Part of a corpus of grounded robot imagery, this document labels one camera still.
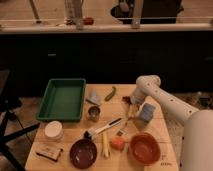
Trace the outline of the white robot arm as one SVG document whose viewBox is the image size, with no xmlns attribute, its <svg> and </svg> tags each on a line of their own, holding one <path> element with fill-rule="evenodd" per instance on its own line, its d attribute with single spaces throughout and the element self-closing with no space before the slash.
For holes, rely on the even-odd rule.
<svg viewBox="0 0 213 171">
<path fill-rule="evenodd" d="M 213 110 L 200 110 L 160 88 L 157 75 L 139 76 L 133 104 L 152 97 L 184 126 L 179 171 L 213 171 Z"/>
</svg>

